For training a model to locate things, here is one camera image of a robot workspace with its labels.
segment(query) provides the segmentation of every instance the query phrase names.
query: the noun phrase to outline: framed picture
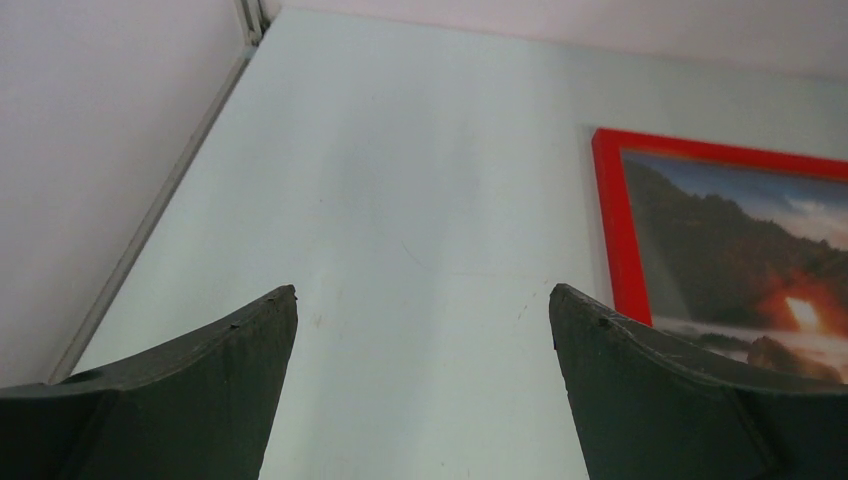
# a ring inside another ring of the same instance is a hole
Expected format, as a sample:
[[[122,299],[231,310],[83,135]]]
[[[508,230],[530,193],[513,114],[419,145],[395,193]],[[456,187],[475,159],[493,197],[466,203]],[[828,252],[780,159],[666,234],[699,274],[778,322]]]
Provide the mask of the framed picture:
[[[616,310],[848,383],[848,163],[607,129],[592,147]]]

